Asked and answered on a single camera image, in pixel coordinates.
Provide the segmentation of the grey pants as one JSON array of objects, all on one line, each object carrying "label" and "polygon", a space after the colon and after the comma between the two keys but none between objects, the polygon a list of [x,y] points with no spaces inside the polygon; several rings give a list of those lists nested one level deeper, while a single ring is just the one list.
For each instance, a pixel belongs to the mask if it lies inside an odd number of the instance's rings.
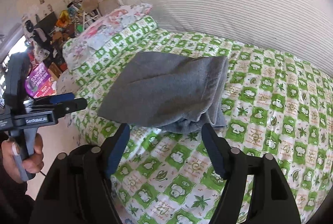
[{"label": "grey pants", "polygon": [[229,60],[137,53],[103,98],[98,116],[118,123],[187,134],[206,123],[226,126],[222,112]]}]

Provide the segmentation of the purple product box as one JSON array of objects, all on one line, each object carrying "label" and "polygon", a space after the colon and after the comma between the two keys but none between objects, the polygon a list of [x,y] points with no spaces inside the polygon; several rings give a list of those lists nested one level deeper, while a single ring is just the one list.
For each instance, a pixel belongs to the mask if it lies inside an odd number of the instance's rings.
[{"label": "purple product box", "polygon": [[56,81],[44,63],[40,63],[26,78],[25,89],[32,98],[56,95]]}]

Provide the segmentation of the black office chair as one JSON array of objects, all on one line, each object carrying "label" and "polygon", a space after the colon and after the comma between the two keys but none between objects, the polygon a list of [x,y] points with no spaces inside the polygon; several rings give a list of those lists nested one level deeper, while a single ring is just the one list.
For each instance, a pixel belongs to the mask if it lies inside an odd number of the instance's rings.
[{"label": "black office chair", "polygon": [[48,34],[45,34],[42,28],[35,28],[32,34],[34,41],[39,47],[49,52],[53,52],[53,48],[51,46],[51,38]]}]

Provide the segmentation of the floral pink pillow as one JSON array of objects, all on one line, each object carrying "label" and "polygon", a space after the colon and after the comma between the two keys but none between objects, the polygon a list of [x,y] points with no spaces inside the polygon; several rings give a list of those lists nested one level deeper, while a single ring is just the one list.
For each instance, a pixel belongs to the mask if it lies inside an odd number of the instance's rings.
[{"label": "floral pink pillow", "polygon": [[141,3],[125,5],[93,22],[78,37],[69,39],[63,46],[63,58],[69,70],[81,66],[115,34],[148,15],[152,5]]}]

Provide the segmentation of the green patterned bed sheet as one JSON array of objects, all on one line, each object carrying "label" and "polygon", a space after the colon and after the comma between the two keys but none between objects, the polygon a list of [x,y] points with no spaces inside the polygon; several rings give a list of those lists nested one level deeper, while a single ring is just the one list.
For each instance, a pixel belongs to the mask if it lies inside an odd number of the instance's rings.
[{"label": "green patterned bed sheet", "polygon": [[[271,153],[295,198],[302,223],[318,222],[332,188],[332,78],[307,61],[198,32],[174,33],[149,16],[104,40],[70,73],[87,109],[72,120],[87,142],[101,144],[118,124],[97,115],[104,96],[139,51],[229,59],[219,136],[250,156]],[[201,134],[131,128],[111,177],[124,223],[208,223],[225,186]]]}]

